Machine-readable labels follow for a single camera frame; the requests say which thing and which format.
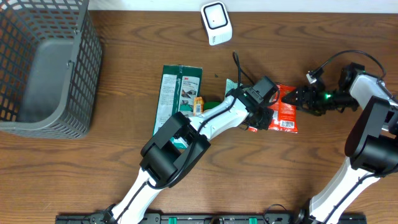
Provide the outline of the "red snack packet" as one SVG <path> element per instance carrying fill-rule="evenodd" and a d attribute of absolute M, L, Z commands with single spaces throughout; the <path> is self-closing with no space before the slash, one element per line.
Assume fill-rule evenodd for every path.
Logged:
<path fill-rule="evenodd" d="M 261 103 L 259 106 L 259 108 L 271 108 L 274 110 L 273 119 L 268 130 L 298 133 L 296 107 L 282 102 L 282 97 L 287 93 L 290 93 L 295 88 L 280 83 L 277 83 L 277 87 L 279 88 L 279 91 L 275 93 L 267 103 Z M 249 127 L 247 123 L 246 126 L 249 131 L 255 133 L 259 130 Z"/>

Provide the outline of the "light teal wipes pack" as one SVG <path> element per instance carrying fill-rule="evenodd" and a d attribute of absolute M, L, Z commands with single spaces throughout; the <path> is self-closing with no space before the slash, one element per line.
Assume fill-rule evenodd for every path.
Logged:
<path fill-rule="evenodd" d="M 233 95 L 234 92 L 236 91 L 238 86 L 242 86 L 243 84 L 241 83 L 238 85 L 237 82 L 234 82 L 230 79 L 226 79 L 226 87 L 225 87 L 225 94 L 224 97 L 227 98 L 230 95 Z"/>

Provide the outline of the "green lid jar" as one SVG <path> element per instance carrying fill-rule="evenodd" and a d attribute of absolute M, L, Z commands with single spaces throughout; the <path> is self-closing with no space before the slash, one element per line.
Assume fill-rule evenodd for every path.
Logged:
<path fill-rule="evenodd" d="M 213 109 L 213 108 L 215 108 L 216 106 L 218 106 L 218 105 L 220 105 L 220 104 L 221 104 L 221 103 L 218 102 L 218 101 L 209 101 L 209 102 L 206 102 L 206 103 L 204 103 L 204 105 L 203 105 L 203 111 L 207 111 L 207 110 Z"/>

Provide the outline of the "small orange white carton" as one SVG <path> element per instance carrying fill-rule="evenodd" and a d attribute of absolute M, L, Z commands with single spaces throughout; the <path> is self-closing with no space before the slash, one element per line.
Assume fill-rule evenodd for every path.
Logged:
<path fill-rule="evenodd" d="M 193 115 L 198 116 L 203 113 L 204 101 L 201 96 L 195 97 L 193 101 Z"/>

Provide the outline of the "green white packet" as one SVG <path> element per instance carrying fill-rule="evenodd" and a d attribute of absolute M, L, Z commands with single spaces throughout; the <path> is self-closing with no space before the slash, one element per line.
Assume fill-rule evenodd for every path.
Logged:
<path fill-rule="evenodd" d="M 190 117 L 194 99 L 200 95 L 203 69 L 185 65 L 164 65 L 153 133 L 175 113 Z"/>

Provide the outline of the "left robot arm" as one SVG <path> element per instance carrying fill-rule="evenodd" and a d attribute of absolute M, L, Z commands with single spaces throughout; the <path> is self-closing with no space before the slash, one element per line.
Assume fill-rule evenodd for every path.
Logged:
<path fill-rule="evenodd" d="M 141 150 L 137 179 L 126 196 L 103 212 L 101 223 L 139 223 L 145 211 L 166 189 L 180 182 L 222 132 L 247 123 L 267 129 L 277 85 L 262 77 L 255 85 L 240 83 L 218 106 L 197 116 L 172 115 Z"/>

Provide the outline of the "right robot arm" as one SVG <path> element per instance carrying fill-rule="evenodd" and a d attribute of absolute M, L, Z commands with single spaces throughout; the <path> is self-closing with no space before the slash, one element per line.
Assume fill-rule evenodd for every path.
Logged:
<path fill-rule="evenodd" d="M 345 159 L 327 186 L 307 201 L 295 223 L 338 223 L 340 216 L 367 187 L 397 172 L 397 99 L 381 77 L 350 63 L 341 70 L 338 89 L 326 91 L 323 69 L 310 71 L 308 86 L 282 98 L 283 103 L 314 116 L 329 110 L 362 109 L 345 143 Z"/>

